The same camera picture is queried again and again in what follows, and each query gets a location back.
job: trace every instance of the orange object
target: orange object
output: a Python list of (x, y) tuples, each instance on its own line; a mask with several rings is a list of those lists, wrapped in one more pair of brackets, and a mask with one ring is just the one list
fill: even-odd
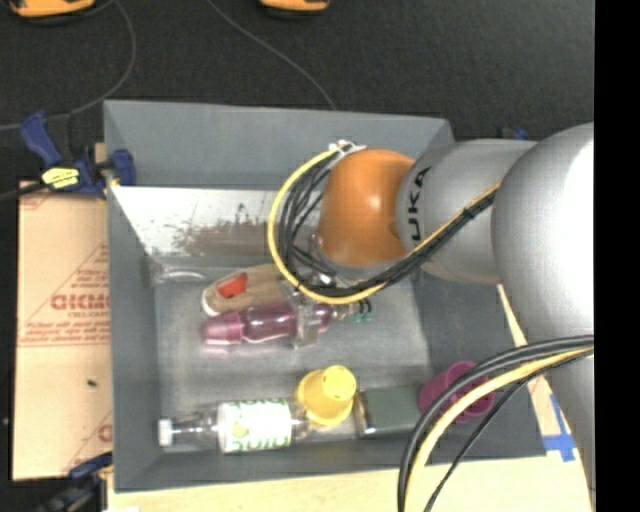
[(260, 0), (270, 11), (279, 14), (318, 14), (329, 7), (330, 0)]
[(396, 197), (413, 163), (394, 151), (364, 149), (335, 166), (318, 226), (319, 245), (331, 260), (369, 266), (406, 253), (396, 229)]
[(247, 273), (242, 272), (239, 275), (218, 284), (218, 293), (225, 299), (232, 299), (238, 295), (242, 295), (247, 291), (248, 280), (249, 276)]
[(11, 0), (9, 5), (18, 15), (27, 18), (68, 14), (91, 7), (95, 0)]

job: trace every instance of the yellow cap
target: yellow cap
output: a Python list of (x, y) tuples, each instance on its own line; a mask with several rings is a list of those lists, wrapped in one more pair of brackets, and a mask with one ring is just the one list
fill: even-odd
[(337, 425), (349, 416), (356, 387), (353, 373), (344, 366), (335, 365), (305, 375), (296, 389), (296, 399), (305, 407), (313, 423)]

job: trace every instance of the black cable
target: black cable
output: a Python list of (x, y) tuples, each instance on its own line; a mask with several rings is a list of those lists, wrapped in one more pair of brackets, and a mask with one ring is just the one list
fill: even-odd
[(467, 442), (464, 444), (464, 446), (461, 448), (461, 450), (458, 452), (458, 454), (456, 455), (456, 457), (454, 458), (453, 462), (451, 463), (451, 466), (449, 467), (449, 469), (447, 470), (447, 473), (444, 475), (444, 477), (442, 478), (442, 480), (440, 480), (440, 483), (438, 484), (438, 486), (435, 488), (435, 490), (433, 491), (433, 493), (431, 494), (431, 496), (429, 497), (429, 501), (427, 502), (424, 512), (431, 512), (433, 510), (433, 507), (436, 503), (436, 500), (438, 499), (438, 497), (440, 496), (440, 493), (442, 492), (442, 489), (444, 488), (444, 486), (446, 485), (447, 481), (451, 478), (451, 476), (453, 475), (454, 471), (456, 470), (456, 468), (459, 466), (459, 464), (462, 462), (462, 459), (466, 456), (466, 454), (469, 452), (469, 450), (471, 450), (471, 448), (473, 447), (473, 445), (475, 444), (475, 442), (478, 440), (478, 438), (484, 433), (484, 431), (487, 429), (487, 427), (489, 426), (489, 424), (491, 423), (491, 421), (495, 418), (496, 414), (498, 413), (498, 411), (500, 411), (500, 409), (502, 407), (504, 407), (504, 405), (511, 400), (511, 398), (520, 390), (522, 389), (527, 383), (531, 382), (533, 379), (535, 379), (536, 377), (540, 377), (541, 375), (551, 371), (551, 370), (555, 370), (557, 368), (560, 368), (562, 366), (566, 366), (569, 365), (571, 363), (574, 363), (580, 359), (584, 359), (585, 357), (589, 356), (590, 353), (589, 352), (584, 352), (582, 354), (578, 354), (575, 357), (572, 357), (571, 359), (568, 359), (566, 361), (560, 361), (558, 363), (555, 363), (553, 365), (550, 365), (549, 368), (542, 368), (534, 373), (532, 373), (531, 375), (529, 375), (528, 377), (521, 379), (520, 381), (516, 382), (515, 384), (513, 384), (502, 396), (502, 398), (500, 399), (500, 401), (494, 405), (493, 409), (491, 410), (491, 412), (485, 416), (485, 418), (482, 420), (482, 422), (478, 425), (478, 427), (473, 431), (473, 433), (471, 434), (471, 436), (469, 437), (469, 439), (467, 440)]
[(13, 190), (7, 190), (5, 192), (0, 193), (0, 203), (5, 201), (15, 200), (25, 194), (30, 194), (31, 192), (36, 192), (38, 190), (42, 190), (46, 185), (44, 183), (31, 183), (29, 185), (25, 185), (20, 188), (16, 188)]
[[(130, 53), (129, 62), (127, 64), (127, 68), (126, 68), (125, 72), (122, 74), (120, 79), (115, 83), (115, 85), (113, 85), (104, 94), (98, 96), (97, 98), (94, 98), (94, 99), (88, 101), (87, 103), (84, 103), (84, 104), (80, 105), (79, 107), (75, 107), (75, 108), (69, 110), (68, 112), (60, 112), (60, 113), (51, 114), (51, 115), (48, 116), (49, 119), (55, 119), (55, 118), (63, 117), (63, 116), (71, 117), (71, 116), (80, 114), (81, 112), (84, 112), (85, 110), (88, 110), (88, 109), (100, 104), (102, 101), (104, 101), (105, 99), (107, 99), (110, 96), (112, 96), (113, 94), (115, 94), (115, 92), (118, 91), (120, 89), (120, 87), (122, 87), (124, 85), (124, 83), (128, 80), (129, 76), (131, 75), (131, 72), (133, 71), (133, 67), (134, 67), (134, 65), (136, 63), (137, 52), (138, 52), (136, 33), (135, 33), (134, 28), (133, 28), (133, 23), (131, 22), (131, 18), (129, 18), (129, 15), (127, 14), (127, 11), (125, 11), (124, 7), (122, 7), (122, 4), (120, 3), (120, 0), (109, 0), (103, 6), (101, 6), (100, 8), (96, 8), (96, 9), (99, 9), (98, 12), (102, 12), (104, 9), (110, 7), (111, 5), (115, 5), (118, 8), (118, 10), (120, 11), (120, 14), (123, 17), (124, 22), (125, 22), (125, 26), (127, 28), (127, 32), (128, 32), (129, 37), (131, 39), (131, 53)], [(4, 124), (4, 125), (0, 125), (0, 132), (10, 131), (10, 130), (17, 130), (19, 128), (20, 128), (20, 123)]]
[[(297, 271), (296, 255), (302, 254), (301, 249), (294, 249), (295, 244), (294, 233), (297, 234), (302, 223), (311, 211), (317, 206), (319, 200), (314, 201), (307, 209), (304, 208), (308, 204), (308, 199), (315, 188), (326, 178), (331, 169), (318, 169), (319, 165), (324, 164), (334, 156), (331, 155), (327, 159), (321, 161), (317, 166), (309, 169), (291, 186), (289, 194), (283, 203), (282, 213), (280, 216), (279, 236), (278, 236), (278, 252), (282, 257), (283, 263), (298, 279), (300, 284), (307, 289), (318, 294), (328, 297), (349, 297), (355, 293), (367, 290), (372, 287), (383, 285), (383, 287), (392, 286), (410, 273), (419, 268), (426, 259), (428, 259), (435, 251), (445, 244), (451, 237), (457, 233), (465, 224), (472, 220), (479, 213), (493, 204), (496, 191), (487, 194), (481, 201), (466, 207), (459, 217), (452, 221), (437, 237), (431, 240), (427, 245), (421, 247), (418, 251), (406, 256), (397, 263), (393, 264), (379, 274), (362, 280), (356, 284), (342, 287), (329, 287), (325, 284), (316, 284), (310, 282), (305, 276), (300, 275)], [(303, 217), (297, 219), (298, 214), (304, 211)], [(303, 259), (309, 260), (311, 255), (304, 255)]]
[(322, 261), (318, 260), (317, 258), (314, 258), (308, 252), (304, 251), (300, 247), (296, 246), (293, 248), (293, 250), (296, 253), (296, 257), (301, 260), (301, 263), (303, 263), (310, 269), (331, 278), (335, 276), (335, 271), (333, 269), (324, 265)]
[(490, 373), (507, 370), (544, 357), (562, 354), (569, 350), (585, 348), (593, 343), (593, 339), (593, 336), (574, 336), (509, 349), (479, 363), (444, 391), (421, 416), (406, 444), (398, 475), (398, 510), (400, 512), (404, 511), (408, 477), (418, 451), (418, 445), (431, 424), (438, 419), (441, 408), (455, 393)]
[(209, 4), (209, 6), (216, 12), (216, 14), (218, 14), (218, 16), (220, 16), (220, 18), (222, 18), (230, 27), (234, 28), (245, 37), (251, 39), (254, 43), (259, 44), (260, 46), (265, 48), (267, 51), (271, 52), (273, 55), (275, 55), (279, 59), (289, 64), (289, 66), (291, 66), (298, 73), (300, 73), (304, 78), (306, 78), (311, 83), (311, 85), (313, 85), (318, 90), (318, 92), (324, 97), (325, 101), (327, 102), (331, 110), (338, 110), (338, 108), (336, 107), (336, 104), (333, 102), (333, 100), (331, 99), (331, 96), (329, 96), (327, 91), (325, 91), (324, 88), (320, 85), (320, 83), (318, 83), (318, 81), (315, 78), (313, 78), (313, 76), (311, 76), (307, 71), (305, 71), (305, 69), (302, 68), (302, 66), (300, 66), (299, 64), (296, 64), (284, 53), (277, 50), (266, 41), (263, 41), (258, 36), (252, 34), (246, 28), (244, 28), (243, 26), (238, 24), (236, 21), (231, 19), (222, 9), (220, 9), (220, 7), (218, 7), (213, 2), (213, 0), (206, 0), (206, 1)]

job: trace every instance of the wire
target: wire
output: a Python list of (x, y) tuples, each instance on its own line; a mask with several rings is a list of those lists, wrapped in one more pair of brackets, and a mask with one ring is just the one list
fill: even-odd
[(413, 464), (413, 469), (409, 474), (409, 481), (407, 485), (407, 493), (406, 499), (411, 496), (412, 489), (416, 486), (415, 484), (415, 468), (424, 467), (433, 448), (435, 447), (438, 439), (445, 432), (447, 427), (453, 423), (453, 421), (471, 404), (473, 404), (476, 400), (482, 398), (483, 396), (500, 389), (501, 387), (510, 384), (512, 382), (516, 382), (523, 378), (526, 378), (533, 373), (540, 371), (542, 369), (548, 369), (556, 363), (562, 362), (563, 360), (568, 360), (573, 358), (574, 356), (580, 354), (581, 352), (586, 352), (589, 349), (582, 349), (577, 351), (571, 351), (560, 355), (551, 356), (548, 358), (541, 359), (539, 361), (533, 361), (531, 363), (525, 363), (524, 365), (516, 368), (515, 370), (508, 371), (498, 377), (494, 377), (488, 382), (481, 384), (477, 388), (471, 390), (465, 396), (461, 397), (460, 400), (455, 402), (436, 422), (434, 427), (431, 429), (424, 442), (420, 446), (418, 454), (416, 456), (415, 463)]
[[(98, 10), (98, 12), (102, 12), (104, 9), (106, 9), (107, 7), (110, 7), (111, 5), (115, 5), (118, 10), (120, 11), (124, 21), (125, 21), (125, 25), (127, 27), (127, 32), (129, 34), (130, 40), (131, 40), (131, 53), (130, 53), (130, 57), (129, 57), (129, 62), (127, 64), (127, 68), (125, 70), (125, 72), (123, 73), (123, 75), (120, 77), (120, 79), (115, 83), (115, 85), (113, 85), (107, 92), (105, 92), (104, 94), (98, 96), (97, 98), (94, 98), (90, 101), (88, 101), (87, 103), (84, 103), (78, 107), (75, 107), (71, 110), (69, 110), (68, 112), (61, 112), (61, 113), (56, 113), (56, 114), (52, 114), (49, 117), (49, 119), (55, 119), (58, 117), (63, 117), (63, 116), (73, 116), (73, 115), (77, 115), (80, 114), (81, 112), (84, 112), (85, 110), (88, 110), (92, 107), (94, 107), (95, 105), (98, 105), (99, 103), (101, 103), (102, 101), (104, 101), (105, 99), (107, 99), (108, 97), (112, 96), (113, 94), (116, 93), (116, 91), (118, 91), (123, 85), (124, 83), (128, 80), (129, 76), (131, 75), (131, 72), (133, 70), (133, 67), (135, 65), (136, 59), (137, 59), (137, 41), (136, 41), (136, 33), (135, 30), (133, 28), (133, 23), (131, 22), (131, 18), (129, 17), (129, 15), (127, 14), (126, 10), (124, 9), (124, 7), (122, 7), (122, 4), (120, 3), (120, 0), (109, 0), (109, 2), (107, 2), (105, 5), (101, 6), (100, 8), (96, 8), (96, 10)], [(20, 123), (11, 123), (11, 124), (5, 124), (5, 125), (0, 125), (0, 132), (4, 132), (4, 131), (11, 131), (11, 130), (17, 130), (20, 128)]]
[[(447, 401), (453, 396), (455, 393), (459, 392), (465, 386), (473, 384), (477, 381), (478, 378), (488, 375), (492, 372), (496, 372), (499, 370), (506, 370), (508, 368), (513, 368), (514, 365), (520, 365), (516, 370), (522, 371), (526, 364), (539, 363), (539, 361), (543, 358), (553, 357), (553, 356), (566, 356), (569, 351), (576, 350), (589, 350), (593, 348), (593, 336), (575, 336), (570, 338), (560, 338), (555, 340), (550, 340), (546, 342), (540, 342), (533, 345), (525, 345), (522, 347), (516, 347), (510, 350), (507, 350), (503, 353), (497, 354), (484, 362), (478, 364), (475, 368), (467, 372), (463, 375), (458, 381), (456, 381), (450, 388), (448, 388), (430, 407), (423, 416), (420, 421), (417, 423), (414, 431), (412, 432), (407, 446), (405, 448), (405, 452), (402, 457), (402, 461), (400, 464), (400, 473), (398, 476), (398, 509), (402, 512), (404, 510), (406, 496), (409, 489), (409, 474), (411, 472), (412, 467), (417, 467), (419, 464), (414, 463), (417, 452), (418, 445), (420, 444), (421, 439), (426, 435), (429, 430), (429, 425), (431, 425), (437, 418), (442, 420), (443, 418), (448, 418), (449, 409), (445, 415), (440, 417), (440, 411), (442, 407), (447, 403)], [(496, 384), (496, 379), (493, 379), (491, 382), (493, 385)], [(473, 390), (474, 393), (478, 393), (478, 389), (480, 387), (475, 388)], [(461, 409), (455, 416), (451, 419), (455, 419), (458, 414), (464, 410), (466, 407)], [(422, 444), (421, 450), (427, 449), (428, 445)]]
[(277, 50), (276, 48), (271, 46), (269, 43), (267, 43), (266, 41), (260, 39), (258, 36), (256, 36), (255, 34), (252, 34), (246, 28), (244, 28), (243, 26), (238, 24), (236, 21), (234, 21), (232, 18), (230, 18), (222, 9), (220, 9), (220, 7), (218, 7), (213, 2), (213, 0), (206, 0), (206, 1), (209, 4), (209, 6), (218, 14), (218, 16), (220, 16), (220, 18), (222, 18), (230, 27), (234, 28), (235, 30), (240, 32), (245, 37), (251, 39), (254, 43), (259, 44), (260, 46), (262, 46), (263, 48), (265, 48), (266, 50), (271, 52), (273, 55), (275, 55), (279, 59), (281, 59), (284, 62), (286, 62), (289, 66), (291, 66), (293, 69), (295, 69), (303, 77), (305, 77), (311, 83), (311, 85), (313, 85), (318, 90), (318, 92), (323, 96), (323, 98), (325, 99), (325, 101), (327, 102), (327, 104), (329, 105), (331, 110), (337, 110), (338, 109), (336, 107), (336, 104), (331, 99), (331, 96), (329, 96), (327, 91), (325, 91), (324, 87), (322, 87), (320, 85), (320, 83), (315, 78), (313, 78), (313, 76), (311, 76), (302, 66), (300, 66), (297, 63), (295, 63), (293, 60), (291, 60), (289, 57), (287, 57), (284, 53), (282, 53), (281, 51)]
[(42, 190), (46, 185), (44, 183), (31, 183), (29, 185), (25, 185), (24, 187), (20, 187), (13, 190), (7, 190), (6, 192), (0, 193), (0, 203), (5, 201), (9, 201), (12, 199), (18, 199), (19, 197), (30, 194), (31, 192), (36, 192), (38, 190)]
[[(276, 266), (294, 288), (319, 302), (333, 305), (358, 302), (370, 297), (382, 288), (404, 279), (409, 273), (418, 268), (434, 251), (458, 232), (469, 220), (493, 204), (493, 199), (500, 186), (500, 182), (498, 182), (480, 196), (476, 197), (467, 204), (466, 207), (442, 224), (434, 233), (422, 240), (420, 244), (414, 247), (400, 261), (380, 274), (346, 287), (328, 287), (327, 285), (313, 284), (304, 277), (297, 275), (296, 262), (295, 258), (292, 258), (292, 252), (298, 256), (301, 255), (301, 250), (295, 248), (295, 236), (311, 209), (317, 206), (319, 199), (316, 199), (309, 209), (304, 210), (304, 208), (306, 208), (312, 189), (328, 175), (328, 171), (314, 170), (314, 168), (338, 153), (340, 153), (341, 157), (344, 157), (349, 152), (362, 148), (362, 146), (357, 147), (352, 144), (350, 145), (350, 143), (342, 143), (332, 150), (321, 153), (301, 165), (287, 178), (278, 191), (269, 213), (267, 221), (267, 245)], [(285, 200), (284, 197), (287, 193), (289, 193), (289, 195)], [(275, 226), (281, 204), (283, 204), (283, 208), (280, 217), (278, 243), (276, 243)], [(304, 212), (302, 213), (302, 218), (301, 220), (296, 220), (300, 212)]]
[(478, 438), (484, 433), (486, 428), (491, 424), (492, 420), (495, 418), (495, 416), (498, 413), (498, 411), (500, 411), (500, 409), (502, 409), (502, 407), (505, 406), (507, 404), (507, 402), (509, 400), (511, 400), (511, 398), (513, 398), (515, 396), (515, 394), (520, 389), (522, 389), (531, 380), (535, 379), (536, 377), (540, 377), (541, 375), (543, 375), (544, 373), (548, 372), (549, 370), (556, 369), (556, 368), (559, 368), (561, 366), (565, 366), (567, 364), (574, 363), (575, 361), (577, 361), (579, 359), (582, 359), (583, 357), (586, 357), (586, 353), (582, 353), (582, 354), (580, 354), (578, 356), (575, 356), (573, 358), (570, 358), (570, 359), (568, 359), (566, 361), (562, 361), (560, 363), (557, 363), (557, 364), (553, 365), (551, 368), (543, 368), (541, 370), (538, 370), (537, 372), (534, 372), (531, 375), (529, 375), (527, 378), (522, 379), (522, 380), (518, 381), (516, 384), (514, 384), (513, 386), (511, 386), (504, 393), (504, 395), (502, 396), (500, 401), (494, 405), (494, 407), (491, 410), (491, 412), (487, 416), (485, 416), (485, 418), (482, 420), (482, 422), (474, 430), (473, 434), (471, 434), (471, 436), (469, 437), (469, 439), (467, 440), (465, 445), (462, 447), (462, 449), (458, 452), (458, 454), (456, 455), (455, 459), (451, 463), (451, 466), (447, 470), (447, 473), (442, 478), (442, 480), (440, 480), (440, 483), (438, 484), (436, 489), (433, 491), (433, 493), (429, 497), (429, 501), (427, 502), (427, 505), (425, 506), (424, 512), (431, 512), (432, 511), (432, 509), (433, 509), (433, 507), (434, 507), (434, 505), (436, 503), (436, 500), (438, 499), (440, 493), (442, 492), (442, 489), (444, 488), (444, 486), (447, 483), (447, 481), (449, 480), (449, 478), (451, 478), (451, 476), (453, 475), (454, 471), (456, 470), (456, 468), (458, 467), (460, 462), (462, 462), (462, 459), (466, 456), (466, 454), (469, 452), (469, 450), (473, 447), (473, 445), (478, 440)]

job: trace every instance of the clamp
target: clamp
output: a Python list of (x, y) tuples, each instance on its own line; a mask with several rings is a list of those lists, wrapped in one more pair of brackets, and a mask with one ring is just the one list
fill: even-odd
[(77, 512), (85, 510), (89, 501), (95, 500), (96, 509), (107, 506), (106, 483), (100, 473), (113, 465), (113, 453), (98, 455), (69, 471), (69, 486), (32, 512)]
[(44, 170), (40, 179), (53, 192), (75, 192), (106, 199), (107, 171), (113, 174), (114, 183), (135, 185), (133, 157), (125, 149), (114, 151), (106, 162), (96, 163), (90, 152), (84, 151), (73, 159), (71, 166), (61, 165), (62, 155), (47, 132), (46, 116), (42, 111), (21, 123), (20, 134), (27, 147), (42, 159)]

